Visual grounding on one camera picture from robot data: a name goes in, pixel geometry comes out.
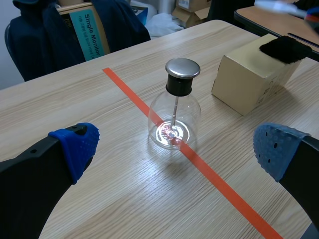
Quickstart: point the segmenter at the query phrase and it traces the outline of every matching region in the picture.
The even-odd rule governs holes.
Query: metal straw
[[[176,96],[176,99],[175,99],[175,105],[174,105],[173,116],[171,119],[170,129],[172,129],[172,127],[175,125],[175,122],[176,122],[177,104],[178,104],[178,96]]]

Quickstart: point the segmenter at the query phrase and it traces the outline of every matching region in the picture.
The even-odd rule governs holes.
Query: glass dispenser bottle
[[[166,91],[152,102],[149,112],[149,135],[159,146],[180,149],[196,140],[201,110],[190,94],[193,78],[200,66],[186,58],[171,59],[165,67],[168,72]]]

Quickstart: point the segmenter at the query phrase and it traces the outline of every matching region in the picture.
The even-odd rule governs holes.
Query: metal lid
[[[200,66],[186,58],[174,58],[169,60],[165,66],[166,71],[176,78],[193,79],[200,73]]]

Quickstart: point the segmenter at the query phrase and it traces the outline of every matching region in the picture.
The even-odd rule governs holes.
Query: white object
[[[276,13],[288,13],[302,18],[304,18],[307,15],[306,11],[303,11],[297,8],[297,6],[290,3],[286,3],[284,1],[256,0],[255,6],[267,11],[272,11]]]
[[[179,6],[189,9],[189,0],[177,0],[177,1]]]
[[[146,23],[145,27],[150,33],[150,36],[165,36],[176,31],[180,31],[183,28],[172,20],[172,15],[167,13],[160,13],[152,17],[152,19]]]

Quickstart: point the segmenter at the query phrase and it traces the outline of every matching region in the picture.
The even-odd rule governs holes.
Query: wood grain surface
[[[252,136],[272,121],[319,137],[319,64],[305,59],[285,88],[245,117],[211,95],[223,54],[257,36],[211,21],[0,91],[1,160],[51,130],[88,121],[96,155],[50,215],[42,239],[256,239],[259,232],[179,152],[148,138],[148,120],[102,71],[110,67],[148,105],[164,91],[165,63],[201,66],[192,94],[202,108],[194,149],[284,238],[310,220],[259,166]]]
[[[319,44],[319,36],[305,23],[304,20],[288,14],[278,14],[262,10],[258,7],[251,6],[237,10],[237,13],[254,23],[267,28],[281,36],[292,33],[308,41]],[[297,38],[302,44],[310,46],[314,51],[319,52],[319,48],[310,45]]]

